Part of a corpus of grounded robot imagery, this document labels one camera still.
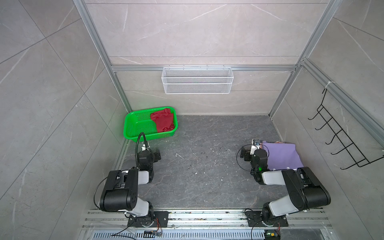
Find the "red wire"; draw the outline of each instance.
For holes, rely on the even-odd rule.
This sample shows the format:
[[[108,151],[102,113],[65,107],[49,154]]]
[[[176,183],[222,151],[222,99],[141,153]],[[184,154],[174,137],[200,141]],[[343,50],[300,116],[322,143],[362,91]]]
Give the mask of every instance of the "red wire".
[[[160,225],[160,223],[159,223],[159,219],[158,219],[158,218],[156,218],[156,219],[157,219],[157,224],[159,225],[161,232],[163,232],[163,229],[161,228],[161,225]]]
[[[159,226],[160,226],[160,224],[159,224],[159,219],[156,218],[156,221],[157,221],[157,230],[156,230],[156,231],[158,231],[158,230],[159,230]]]

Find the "aluminum frame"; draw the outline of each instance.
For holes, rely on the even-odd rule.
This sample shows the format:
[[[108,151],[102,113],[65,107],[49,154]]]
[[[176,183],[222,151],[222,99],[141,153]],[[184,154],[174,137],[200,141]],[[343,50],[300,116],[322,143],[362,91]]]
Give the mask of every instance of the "aluminum frame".
[[[329,22],[331,21],[332,17],[335,15],[337,9],[339,8],[341,2],[343,0],[330,0],[327,7],[324,10],[323,15],[320,18],[320,21],[318,22],[315,30],[313,31],[307,45],[305,46],[303,52],[301,53],[298,62],[296,63],[296,70],[291,73],[291,75],[288,77],[287,81],[285,82],[282,90],[280,91],[280,94],[277,96],[275,103],[273,104],[271,110],[269,111],[268,115],[272,118],[277,109],[280,107],[281,103],[283,102],[285,96],[287,95],[289,89],[291,88],[293,82],[296,79],[297,74],[300,72],[301,68],[303,67],[302,61],[304,58],[308,58],[314,47],[316,46],[317,42],[319,41],[320,37],[323,35],[325,29],[327,28]]]
[[[101,42],[101,39],[97,33],[96,27],[92,21],[92,18],[88,12],[88,9],[86,7],[86,4],[83,0],[73,0],[77,10],[79,11],[79,14],[81,16],[81,19],[84,22],[85,27],[87,28],[89,35],[91,36],[91,39],[96,47],[97,52],[99,53],[99,56],[101,60],[103,61],[105,68],[107,69],[107,72],[109,76],[112,79],[112,82],[121,98],[121,101],[124,104],[125,109],[127,112],[131,112],[131,106],[129,105],[127,96],[125,95],[124,89],[122,88],[119,79],[117,78],[115,72],[111,68],[111,62],[109,60],[109,57],[107,55],[107,52],[105,51],[105,48],[103,46],[103,43]]]
[[[168,226],[163,230],[248,230],[248,221],[244,209],[169,209],[155,208],[155,211],[168,211]],[[324,209],[310,209],[307,212],[298,212],[286,216],[289,226],[282,229],[321,229],[322,233],[330,237],[333,227],[329,222]],[[108,213],[100,210],[90,210],[84,214],[83,227],[78,240],[90,238],[95,230],[124,229],[127,218],[123,213]],[[137,228],[137,230],[150,230],[155,228]],[[254,227],[254,230],[277,229],[277,227]]]
[[[384,127],[309,59],[304,59],[303,66],[384,147]]]
[[[162,71],[168,67],[231,67],[232,71],[294,71],[296,65],[112,65],[118,71]]]

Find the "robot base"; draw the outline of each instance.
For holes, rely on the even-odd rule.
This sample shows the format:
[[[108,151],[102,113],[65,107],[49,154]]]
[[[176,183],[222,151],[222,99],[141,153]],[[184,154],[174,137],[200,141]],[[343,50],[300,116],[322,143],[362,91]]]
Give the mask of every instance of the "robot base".
[[[150,204],[148,215],[144,217],[133,217],[132,215],[129,215],[128,226],[156,227],[157,219],[158,219],[160,227],[167,227],[168,215],[169,215],[169,212],[166,212],[166,211],[153,211],[152,204]]]
[[[268,203],[264,204],[262,211],[245,211],[245,216],[250,227],[288,227],[285,215],[275,217],[268,212]]]

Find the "wall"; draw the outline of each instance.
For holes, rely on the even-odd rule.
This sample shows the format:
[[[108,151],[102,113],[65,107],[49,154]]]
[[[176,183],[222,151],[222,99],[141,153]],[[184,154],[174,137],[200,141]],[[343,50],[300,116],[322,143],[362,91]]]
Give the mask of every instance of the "wall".
[[[296,64],[326,0],[87,0],[112,64]],[[159,72],[119,72],[132,109],[267,114],[289,73],[235,72],[230,94],[166,95]]]
[[[0,238],[75,239],[126,111],[71,0],[0,9]]]
[[[384,2],[344,0],[310,59],[384,125]]]
[[[235,71],[229,94],[165,94],[161,71],[118,72],[133,110],[172,106],[178,114],[263,114],[271,109],[288,71]]]
[[[384,53],[381,1],[345,0],[314,49],[310,60],[338,83],[357,103],[383,120]],[[316,131],[325,121],[317,116],[324,87],[306,70],[302,70],[279,107],[273,121],[286,142],[296,144],[305,165],[314,170],[329,190],[332,202],[326,214],[340,239],[384,239],[384,159],[364,167],[351,165],[353,160],[335,139],[329,127]],[[323,104],[344,128],[362,153],[373,161],[383,156],[382,147],[329,93]],[[333,120],[331,125],[337,128]],[[340,135],[346,144],[348,139]],[[348,148],[362,159],[354,147]]]

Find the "white zip tie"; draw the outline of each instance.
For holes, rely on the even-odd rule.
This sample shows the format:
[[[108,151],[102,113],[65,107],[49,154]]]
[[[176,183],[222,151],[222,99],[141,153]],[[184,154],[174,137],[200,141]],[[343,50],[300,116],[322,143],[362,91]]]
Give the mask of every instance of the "white zip tie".
[[[325,88],[327,88],[330,83],[336,83],[336,82],[328,81],[327,85],[325,85]]]

